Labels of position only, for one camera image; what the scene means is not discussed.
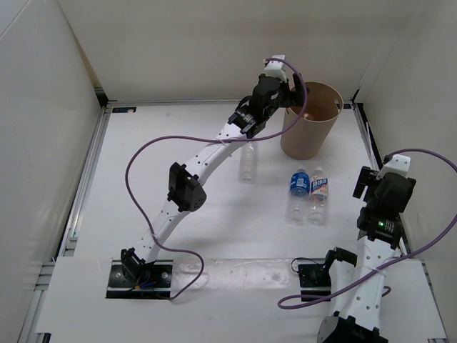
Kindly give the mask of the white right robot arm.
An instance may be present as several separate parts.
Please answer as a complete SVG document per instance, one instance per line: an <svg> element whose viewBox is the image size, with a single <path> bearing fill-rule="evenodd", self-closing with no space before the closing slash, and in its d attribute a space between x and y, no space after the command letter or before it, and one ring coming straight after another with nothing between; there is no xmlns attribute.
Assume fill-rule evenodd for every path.
<svg viewBox="0 0 457 343"><path fill-rule="evenodd" d="M399 215L408 204L416 180L388 172L381 178L363 169L354 190L365 206L357 219L357 252L334 249L321 267L322 280L336 293L318 330L318 342L386 342L380 333L380 306L386 270L403 234Z"/></svg>

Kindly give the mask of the blue label plastic bottle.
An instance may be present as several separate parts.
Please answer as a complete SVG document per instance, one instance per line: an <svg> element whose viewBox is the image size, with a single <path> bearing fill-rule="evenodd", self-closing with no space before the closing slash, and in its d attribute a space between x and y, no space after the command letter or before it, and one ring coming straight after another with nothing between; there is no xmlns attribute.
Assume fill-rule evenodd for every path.
<svg viewBox="0 0 457 343"><path fill-rule="evenodd" d="M301 223L306 212L309 195L309 175L304 165L299 165L292 174L288 188L286 217L290 222Z"/></svg>

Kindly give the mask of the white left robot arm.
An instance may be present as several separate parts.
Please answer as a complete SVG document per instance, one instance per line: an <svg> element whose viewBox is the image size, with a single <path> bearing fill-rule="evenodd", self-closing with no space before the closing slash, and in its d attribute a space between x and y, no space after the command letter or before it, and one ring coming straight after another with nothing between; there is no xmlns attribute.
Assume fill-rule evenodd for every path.
<svg viewBox="0 0 457 343"><path fill-rule="evenodd" d="M344 106L331 86L315 81L301 83L293 74L294 86L284 76L261 74L252 93L238 103L216 139L184 164L169 169L168 194L161 213L147 220L149 235L132 248L121 250L121 270L136 286L149 281L152 268L164 242L178 223L201 208L206 201L204 184L211 174L236 150L262 141L259 133L278 109L284 109L279 133L283 152L296 160L317 155Z"/></svg>

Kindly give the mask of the clear unlabelled plastic bottle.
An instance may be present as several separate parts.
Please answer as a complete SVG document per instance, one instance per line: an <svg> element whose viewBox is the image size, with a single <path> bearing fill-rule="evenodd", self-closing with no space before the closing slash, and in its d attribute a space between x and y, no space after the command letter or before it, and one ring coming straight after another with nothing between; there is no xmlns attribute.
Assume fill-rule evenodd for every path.
<svg viewBox="0 0 457 343"><path fill-rule="evenodd" d="M241 149L238 179L240 182L253 184L256 181L258 144L246 143Z"/></svg>

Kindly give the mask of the white orange label plastic bottle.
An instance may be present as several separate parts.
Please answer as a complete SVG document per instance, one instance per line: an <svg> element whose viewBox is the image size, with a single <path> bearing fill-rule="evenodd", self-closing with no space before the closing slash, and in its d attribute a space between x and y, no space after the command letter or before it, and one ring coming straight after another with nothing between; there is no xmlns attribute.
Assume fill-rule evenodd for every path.
<svg viewBox="0 0 457 343"><path fill-rule="evenodd" d="M328 177L318 166L310 176L308 220L317 225L324 225L328 211Z"/></svg>

